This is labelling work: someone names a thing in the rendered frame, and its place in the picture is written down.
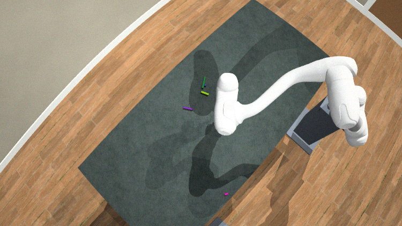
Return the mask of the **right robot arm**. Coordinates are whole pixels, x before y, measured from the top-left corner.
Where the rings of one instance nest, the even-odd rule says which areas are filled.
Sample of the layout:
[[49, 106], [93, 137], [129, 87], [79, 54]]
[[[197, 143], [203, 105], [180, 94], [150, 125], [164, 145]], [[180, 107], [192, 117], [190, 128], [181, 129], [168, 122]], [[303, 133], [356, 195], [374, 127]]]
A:
[[366, 93], [355, 86], [358, 67], [354, 59], [334, 56], [293, 69], [279, 78], [251, 104], [237, 102], [238, 80], [232, 73], [223, 73], [216, 88], [214, 126], [218, 133], [230, 135], [244, 119], [265, 109], [290, 86], [298, 82], [326, 82], [330, 113], [336, 127], [344, 129], [350, 146], [362, 146], [368, 139], [364, 112]]

